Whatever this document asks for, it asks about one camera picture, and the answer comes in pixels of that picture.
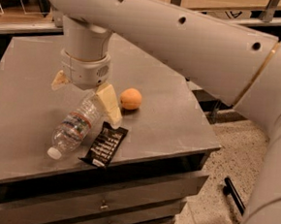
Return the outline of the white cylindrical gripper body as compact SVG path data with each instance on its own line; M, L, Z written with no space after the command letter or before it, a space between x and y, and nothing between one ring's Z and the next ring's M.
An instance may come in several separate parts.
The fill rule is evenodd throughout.
M98 61L81 61L62 50L61 67L69 81L79 89L95 89L109 77L110 57Z

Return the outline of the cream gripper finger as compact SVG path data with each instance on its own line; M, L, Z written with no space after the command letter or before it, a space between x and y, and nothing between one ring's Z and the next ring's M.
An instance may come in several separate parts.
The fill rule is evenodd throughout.
M108 116L109 124L119 127L121 125L122 114L118 106L114 87L110 83L102 83L95 92L95 95Z
M67 78L65 72L63 70L60 70L51 83L51 89L56 91L69 83L70 80Z

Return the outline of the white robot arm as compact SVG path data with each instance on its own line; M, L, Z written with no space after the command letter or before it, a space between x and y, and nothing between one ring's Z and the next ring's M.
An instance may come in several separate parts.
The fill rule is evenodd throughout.
M240 224L281 224L281 41L157 0L49 1L112 30L260 125L269 146Z

